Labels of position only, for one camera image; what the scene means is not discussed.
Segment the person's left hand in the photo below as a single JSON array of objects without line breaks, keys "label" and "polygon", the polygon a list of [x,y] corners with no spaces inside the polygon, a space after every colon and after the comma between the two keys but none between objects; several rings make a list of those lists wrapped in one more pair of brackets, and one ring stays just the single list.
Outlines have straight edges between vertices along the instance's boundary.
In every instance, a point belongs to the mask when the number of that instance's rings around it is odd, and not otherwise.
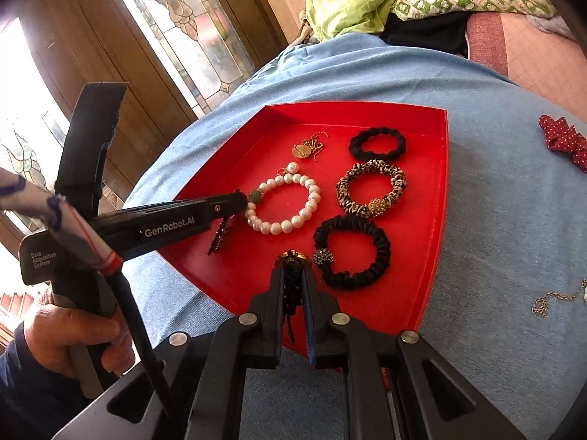
[{"label": "person's left hand", "polygon": [[134,365],[130,331],[119,309],[102,317],[53,304],[37,305],[27,314],[23,333],[34,359],[64,377],[76,375],[68,348],[78,344],[106,344],[101,364],[108,373],[121,375]]}]

